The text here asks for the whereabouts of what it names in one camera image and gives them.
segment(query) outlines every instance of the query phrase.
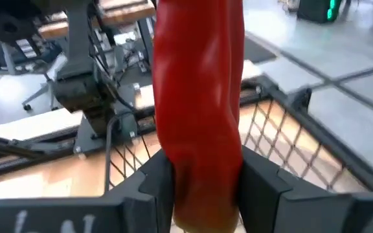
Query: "office chair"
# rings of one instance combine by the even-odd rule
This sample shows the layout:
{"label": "office chair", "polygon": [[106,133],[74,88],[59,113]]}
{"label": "office chair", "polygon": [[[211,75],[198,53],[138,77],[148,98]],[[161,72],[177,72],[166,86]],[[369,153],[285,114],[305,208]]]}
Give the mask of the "office chair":
{"label": "office chair", "polygon": [[62,48],[53,41],[45,41],[41,46],[38,46],[33,39],[28,39],[27,42],[32,49],[27,54],[31,53],[31,56],[27,56],[24,48],[17,42],[11,44],[11,46],[0,42],[0,75],[44,75],[46,82],[42,84],[41,89],[21,104],[25,111],[30,111],[32,108],[29,102],[48,92],[51,99],[50,108],[51,110],[56,110],[57,107],[54,107],[54,95],[51,91],[53,81],[49,78],[47,72],[62,52]]}

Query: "green light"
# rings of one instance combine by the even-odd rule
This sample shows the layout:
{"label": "green light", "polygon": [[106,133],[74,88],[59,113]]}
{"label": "green light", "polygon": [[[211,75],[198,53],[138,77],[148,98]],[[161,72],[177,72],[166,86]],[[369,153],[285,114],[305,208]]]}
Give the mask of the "green light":
{"label": "green light", "polygon": [[330,9],[334,9],[335,5],[336,5],[336,1],[335,0],[330,0]]}
{"label": "green light", "polygon": [[333,12],[332,12],[332,9],[329,9],[328,10],[328,20],[330,20],[332,18],[333,18]]}

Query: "wire mesh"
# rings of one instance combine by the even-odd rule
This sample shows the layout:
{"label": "wire mesh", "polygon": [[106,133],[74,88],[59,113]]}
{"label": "wire mesh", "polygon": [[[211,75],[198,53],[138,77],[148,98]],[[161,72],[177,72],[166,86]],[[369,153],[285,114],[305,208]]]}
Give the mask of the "wire mesh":
{"label": "wire mesh", "polygon": [[[154,123],[154,118],[139,126]],[[243,145],[278,164],[282,169],[330,192],[366,192],[346,165],[313,138],[283,107],[265,100],[240,110]],[[130,144],[111,150],[109,188],[133,174],[161,149],[156,133],[134,138]],[[184,232],[172,222],[171,233]],[[236,232],[245,232],[242,220]]]}

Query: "chair wheel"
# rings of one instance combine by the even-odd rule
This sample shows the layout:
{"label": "chair wheel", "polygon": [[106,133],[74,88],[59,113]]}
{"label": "chair wheel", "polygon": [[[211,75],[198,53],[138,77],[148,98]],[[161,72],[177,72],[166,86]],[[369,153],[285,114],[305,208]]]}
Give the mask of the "chair wheel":
{"label": "chair wheel", "polygon": [[25,111],[30,111],[31,110],[31,106],[29,104],[26,104],[26,105],[23,106],[23,109]]}

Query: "black cable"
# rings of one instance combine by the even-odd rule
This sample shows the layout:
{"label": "black cable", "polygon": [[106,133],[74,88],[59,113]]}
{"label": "black cable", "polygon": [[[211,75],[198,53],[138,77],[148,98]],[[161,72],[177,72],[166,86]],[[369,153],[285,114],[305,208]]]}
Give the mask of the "black cable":
{"label": "black cable", "polygon": [[101,31],[106,35],[107,40],[109,41],[109,44],[112,47],[115,46],[116,41],[115,41],[115,38],[113,37],[112,29],[110,27],[105,26],[105,24],[103,22],[103,19],[102,19],[102,16],[100,15],[100,9],[99,9],[98,5],[93,4],[92,7],[93,7],[93,10],[94,10],[93,13],[96,16],[96,19],[97,19],[97,22],[98,22],[98,25],[99,25]]}
{"label": "black cable", "polygon": [[[89,36],[89,40],[91,42],[92,45],[94,45],[93,43],[93,39],[91,38],[91,36]],[[112,93],[112,95],[121,103],[123,104],[125,107],[127,107],[128,109],[130,109],[131,111],[135,111],[136,109],[130,105],[129,103],[127,103],[117,92],[117,90],[115,90],[115,86],[113,83],[110,83],[111,81],[111,75],[109,73],[109,71],[106,69],[106,66],[100,61],[100,58],[98,56],[96,56],[95,54],[93,55],[95,57],[95,59],[98,61],[98,63],[100,64],[100,66],[102,67],[102,69],[104,70],[104,72],[107,74],[107,78],[104,79],[103,76],[101,76],[101,78],[103,78],[103,81],[105,81],[105,83],[109,83],[111,84],[112,88],[110,88],[109,85],[108,86],[108,89],[110,90],[110,92]]]}
{"label": "black cable", "polygon": [[96,32],[93,30],[92,26],[91,26],[91,20],[89,19],[87,24],[89,25],[89,30],[90,30],[90,33],[88,34],[89,36],[89,41],[90,43],[92,44],[92,48],[94,49],[94,54],[92,54],[92,58],[94,58],[99,64],[100,66],[102,67],[103,71],[109,76],[109,78],[111,77],[110,75],[110,72],[106,69],[106,64],[104,64],[101,59],[96,55],[96,46],[95,46],[95,42],[93,41],[93,38],[92,36],[97,36],[96,35]]}
{"label": "black cable", "polygon": [[119,113],[112,117],[109,122],[107,123],[106,129],[106,179],[104,185],[104,194],[109,191],[109,183],[110,183],[110,163],[111,163],[111,136],[113,127],[115,126],[116,122],[126,115],[132,115],[133,111],[125,111]]}
{"label": "black cable", "polygon": [[128,70],[131,69],[131,68],[133,68],[133,66],[135,66],[136,64],[137,64],[137,62],[129,65],[126,69],[124,69],[124,71],[121,72],[120,76],[118,78],[116,78],[116,82],[118,82],[119,86],[120,86],[120,82],[126,76],[125,74],[128,72]]}

